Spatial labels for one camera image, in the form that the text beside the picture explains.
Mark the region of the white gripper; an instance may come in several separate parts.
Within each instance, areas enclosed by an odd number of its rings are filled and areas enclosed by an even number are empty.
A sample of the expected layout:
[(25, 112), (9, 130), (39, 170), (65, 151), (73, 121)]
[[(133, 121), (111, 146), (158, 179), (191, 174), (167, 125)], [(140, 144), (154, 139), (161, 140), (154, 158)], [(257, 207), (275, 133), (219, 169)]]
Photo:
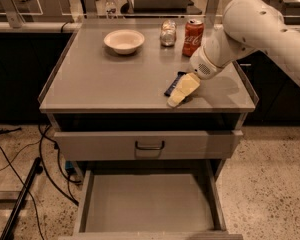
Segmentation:
[(222, 68), (211, 63), (203, 47), (199, 47), (190, 57), (190, 71), (193, 73), (186, 73), (168, 97), (167, 104), (170, 107), (177, 107), (200, 86), (201, 80), (212, 79), (222, 71)]

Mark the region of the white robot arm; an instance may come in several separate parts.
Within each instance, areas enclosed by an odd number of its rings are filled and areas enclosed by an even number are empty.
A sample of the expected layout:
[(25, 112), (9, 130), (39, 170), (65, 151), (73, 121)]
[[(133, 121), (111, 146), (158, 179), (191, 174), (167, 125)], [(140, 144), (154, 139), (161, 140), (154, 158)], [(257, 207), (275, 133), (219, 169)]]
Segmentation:
[(300, 87), (300, 32), (262, 0), (232, 0), (224, 9), (222, 26), (203, 34), (201, 46), (190, 57), (188, 73), (177, 82), (167, 104), (178, 106), (203, 80), (255, 51), (264, 53)]

